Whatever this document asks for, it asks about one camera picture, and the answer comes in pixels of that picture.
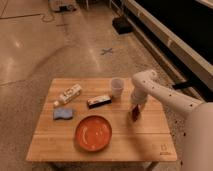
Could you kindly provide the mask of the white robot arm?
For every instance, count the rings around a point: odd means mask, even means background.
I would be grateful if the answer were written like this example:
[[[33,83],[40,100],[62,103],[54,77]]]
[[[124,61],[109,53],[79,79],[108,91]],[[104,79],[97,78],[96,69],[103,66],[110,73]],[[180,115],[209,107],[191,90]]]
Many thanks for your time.
[[[134,74],[131,102],[147,102],[147,96],[159,100],[186,117],[181,171],[213,171],[213,102],[205,102],[155,82],[155,70]]]

